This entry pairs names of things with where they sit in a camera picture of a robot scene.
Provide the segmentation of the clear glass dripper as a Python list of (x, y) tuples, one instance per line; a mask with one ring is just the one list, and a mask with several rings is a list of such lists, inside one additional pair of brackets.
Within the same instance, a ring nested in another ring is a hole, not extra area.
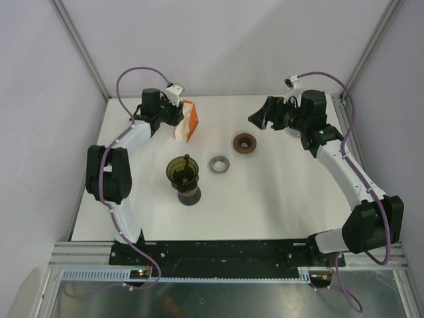
[(301, 133), (295, 129), (291, 129), (291, 128), (286, 128), (286, 132), (293, 137), (296, 138), (300, 138), (301, 137)]

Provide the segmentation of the orange coffee filter box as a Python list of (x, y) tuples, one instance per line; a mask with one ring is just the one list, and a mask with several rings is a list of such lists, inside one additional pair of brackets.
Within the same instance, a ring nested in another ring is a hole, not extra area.
[(193, 101), (183, 100), (183, 120), (177, 125), (174, 136), (181, 142), (189, 142), (199, 124), (197, 109)]

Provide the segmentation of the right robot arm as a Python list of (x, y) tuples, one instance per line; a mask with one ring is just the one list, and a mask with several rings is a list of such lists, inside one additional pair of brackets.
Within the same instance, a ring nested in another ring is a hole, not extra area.
[(351, 213), (344, 225), (310, 236), (313, 244), (305, 251), (307, 261), (320, 266), (332, 252), (369, 252), (399, 242), (404, 204), (389, 196), (364, 173), (350, 152), (342, 147), (343, 136), (327, 122), (325, 93), (306, 90), (300, 98), (266, 98), (248, 121), (264, 130), (292, 129), (300, 133), (302, 147), (332, 175), (345, 195)]

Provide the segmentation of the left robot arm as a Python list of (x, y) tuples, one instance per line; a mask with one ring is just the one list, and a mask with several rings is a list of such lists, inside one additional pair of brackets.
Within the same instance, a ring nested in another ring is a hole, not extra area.
[(165, 92), (143, 89), (141, 104), (129, 119), (129, 127), (109, 146), (91, 145), (87, 150), (85, 188), (104, 204), (113, 219), (117, 240), (128, 243), (123, 256), (131, 264), (142, 263), (146, 248), (137, 243), (141, 229), (136, 224), (129, 200), (133, 179), (130, 155), (149, 140), (162, 123), (176, 127), (184, 119), (183, 88), (171, 83)]

